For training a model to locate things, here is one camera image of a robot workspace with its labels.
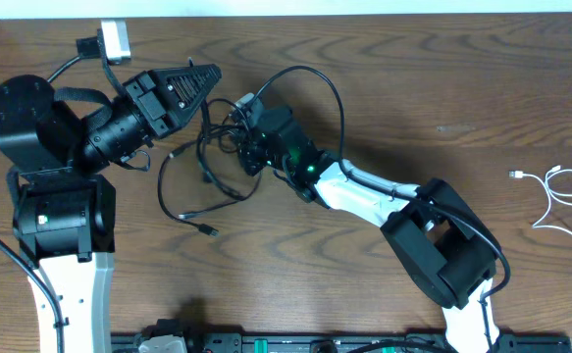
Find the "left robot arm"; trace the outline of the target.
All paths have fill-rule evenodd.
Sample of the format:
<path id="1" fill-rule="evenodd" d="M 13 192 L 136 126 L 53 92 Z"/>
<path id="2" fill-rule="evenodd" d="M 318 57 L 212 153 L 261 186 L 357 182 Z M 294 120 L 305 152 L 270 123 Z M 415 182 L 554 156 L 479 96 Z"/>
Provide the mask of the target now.
<path id="1" fill-rule="evenodd" d="M 184 128 L 221 76 L 212 64 L 150 70 L 115 98 L 33 75 L 0 84 L 14 235 L 43 284 L 34 294 L 42 351 L 111 350 L 116 191 L 102 172 Z"/>

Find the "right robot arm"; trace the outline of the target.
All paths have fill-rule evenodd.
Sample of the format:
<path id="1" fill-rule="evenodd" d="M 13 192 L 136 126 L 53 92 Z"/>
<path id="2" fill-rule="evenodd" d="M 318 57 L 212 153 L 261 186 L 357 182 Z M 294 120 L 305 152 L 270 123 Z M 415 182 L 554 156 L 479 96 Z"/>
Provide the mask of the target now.
<path id="1" fill-rule="evenodd" d="M 345 211 L 378 227 L 417 287 L 442 307 L 445 339 L 457 352 L 495 352 L 499 329 L 491 297 L 495 265 L 505 261 L 494 236 L 445 181 L 420 186 L 356 168 L 319 149 L 290 107 L 264 108 L 248 93 L 234 103 L 235 139 L 250 176 L 270 167 L 299 198 Z"/>

